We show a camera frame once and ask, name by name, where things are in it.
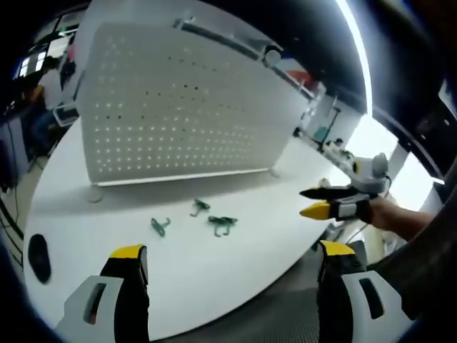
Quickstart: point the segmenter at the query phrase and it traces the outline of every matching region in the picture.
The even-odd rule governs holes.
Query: black cable
[[[35,160],[35,164],[40,168],[41,170],[44,170],[44,168],[38,163],[38,159]]]
[[[5,223],[3,223],[3,220],[1,220],[1,217],[0,217],[0,224],[1,224],[2,227],[4,228],[5,233],[6,233],[6,235],[8,236],[9,240],[11,241],[11,243],[14,245],[14,247],[17,249],[17,251],[22,255],[22,251],[21,251],[20,248],[16,245],[16,243],[15,243],[14,240],[13,240],[13,238],[9,235],[8,231],[6,230]]]
[[[391,186],[392,186],[392,179],[391,179],[391,177],[390,177],[389,175],[386,175],[386,179],[389,180],[390,182],[389,182],[389,184],[388,184],[386,194],[384,194],[384,197],[383,197],[384,199],[388,196],[388,191],[391,189]],[[354,238],[355,236],[357,236],[358,234],[360,234],[367,226],[368,226],[368,223],[365,224],[365,225],[363,225],[355,234],[353,234],[353,235],[351,236],[350,239],[348,239],[348,240],[346,241],[345,244],[351,243],[351,241],[353,240],[353,238]]]
[[[22,263],[17,259],[16,256],[14,256],[13,252],[12,252],[11,250],[10,250],[9,252],[11,252],[11,255],[12,255],[13,258],[16,260],[17,264],[18,264],[19,266],[21,266],[21,268],[23,268]]]
[[[11,215],[8,212],[8,209],[5,207],[5,204],[3,203],[3,200],[0,199],[0,211],[3,212],[3,215],[5,216],[5,219],[7,222],[11,225],[11,228],[14,230],[14,232],[17,233],[20,239],[24,240],[24,234],[20,230],[20,228],[17,226],[16,222],[11,218]]]
[[[17,167],[17,160],[16,160],[16,149],[14,148],[14,140],[13,140],[13,134],[11,133],[11,127],[9,126],[9,121],[6,123],[8,126],[8,132],[9,132],[9,141],[11,142],[11,148],[13,150],[13,162],[14,162],[14,203],[16,205],[16,219],[14,222],[17,224],[17,219],[19,218],[19,205],[17,203],[17,185],[19,183],[19,168]]]

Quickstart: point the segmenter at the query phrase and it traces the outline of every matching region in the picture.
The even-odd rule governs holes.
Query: black computer mouse
[[[48,244],[40,234],[34,234],[29,242],[29,262],[36,278],[45,284],[51,277],[51,264],[49,263]]]

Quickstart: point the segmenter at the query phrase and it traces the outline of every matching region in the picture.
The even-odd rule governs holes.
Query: white table
[[[97,275],[119,247],[148,248],[149,337],[160,339],[208,323],[242,305],[278,279],[319,238],[326,222],[298,213],[313,201],[298,193],[338,169],[299,139],[290,140],[269,172],[135,184],[103,189],[86,201],[89,179],[77,121],[46,165],[26,228],[24,275],[31,303],[50,327],[64,302]],[[190,217],[194,198],[209,214],[238,218],[227,237],[214,236],[208,214]],[[169,217],[161,238],[150,226]],[[41,284],[27,248],[33,234],[47,240],[52,275]]]

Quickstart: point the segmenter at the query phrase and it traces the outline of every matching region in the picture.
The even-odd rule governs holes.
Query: white pegboard
[[[307,101],[261,63],[184,31],[104,24],[78,101],[95,183],[267,169]]]

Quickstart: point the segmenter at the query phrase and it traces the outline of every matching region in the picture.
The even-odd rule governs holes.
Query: green plastic part
[[[151,226],[157,231],[160,237],[165,237],[165,228],[170,225],[171,220],[169,218],[166,219],[166,223],[159,224],[154,218],[151,218]]]
[[[226,231],[223,233],[223,235],[228,236],[230,234],[230,228],[235,225],[238,219],[229,217],[208,217],[208,221],[212,224],[215,224],[214,236],[220,237],[221,235],[218,233],[218,228],[225,227]]]
[[[192,217],[197,217],[201,211],[203,211],[203,210],[208,211],[211,208],[211,206],[209,206],[205,202],[202,202],[199,199],[195,199],[194,203],[195,203],[195,206],[197,207],[197,212],[196,213],[192,213],[191,214]]]

